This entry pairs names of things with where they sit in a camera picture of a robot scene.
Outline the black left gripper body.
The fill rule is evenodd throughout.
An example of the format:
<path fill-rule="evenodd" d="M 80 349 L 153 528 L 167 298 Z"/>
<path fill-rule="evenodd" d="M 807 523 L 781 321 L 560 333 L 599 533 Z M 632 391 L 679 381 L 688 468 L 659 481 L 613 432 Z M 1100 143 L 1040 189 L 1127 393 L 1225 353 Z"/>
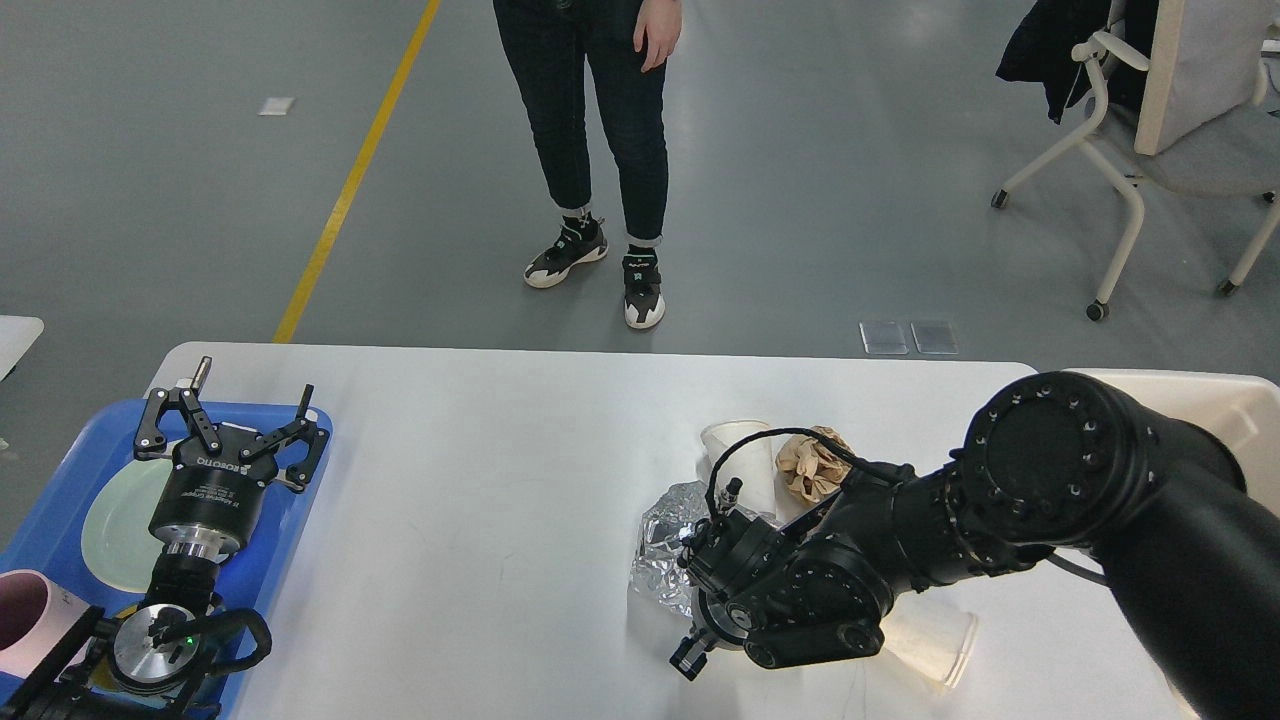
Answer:
<path fill-rule="evenodd" d="M 271 455 L 242 464 L 236 450 L 223 459 L 201 445 L 178 445 L 148 532 L 172 553 L 178 544 L 195 544 L 202 547 L 200 557 L 232 556 L 247 547 L 278 470 Z"/>

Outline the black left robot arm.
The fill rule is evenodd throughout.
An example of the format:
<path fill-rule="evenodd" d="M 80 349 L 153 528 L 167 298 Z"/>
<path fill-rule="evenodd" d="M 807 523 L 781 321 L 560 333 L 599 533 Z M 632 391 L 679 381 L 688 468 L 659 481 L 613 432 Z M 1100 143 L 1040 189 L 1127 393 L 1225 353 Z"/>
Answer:
<path fill-rule="evenodd" d="M 202 404 L 210 366 L 101 411 L 3 553 L 51 625 L 3 646 L 5 719 L 215 719 L 270 655 L 333 424 L 311 386 Z"/>

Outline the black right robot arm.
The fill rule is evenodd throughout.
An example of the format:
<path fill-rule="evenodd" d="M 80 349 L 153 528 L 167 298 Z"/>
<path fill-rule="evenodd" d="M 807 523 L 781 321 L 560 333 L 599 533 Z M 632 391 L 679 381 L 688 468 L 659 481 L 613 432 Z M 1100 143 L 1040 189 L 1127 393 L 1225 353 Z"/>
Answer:
<path fill-rule="evenodd" d="M 925 477 L 822 443 L 850 468 L 783 527 L 737 509 L 740 480 L 707 489 L 677 560 L 696 591 L 669 660 L 687 679 L 722 644 L 767 669 L 869 657 L 901 593 L 1075 547 L 1202 717 L 1277 716 L 1277 518 L 1208 430 L 1048 372 L 1002 388 Z"/>

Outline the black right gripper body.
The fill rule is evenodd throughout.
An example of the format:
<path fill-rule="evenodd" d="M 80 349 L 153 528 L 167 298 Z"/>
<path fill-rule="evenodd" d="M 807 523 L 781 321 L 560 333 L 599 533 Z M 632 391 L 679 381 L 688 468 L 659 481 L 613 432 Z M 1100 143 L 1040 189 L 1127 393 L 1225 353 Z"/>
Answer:
<path fill-rule="evenodd" d="M 701 633 L 704 651 L 742 651 L 746 632 L 730 616 L 726 606 L 705 591 L 695 591 L 692 624 Z"/>

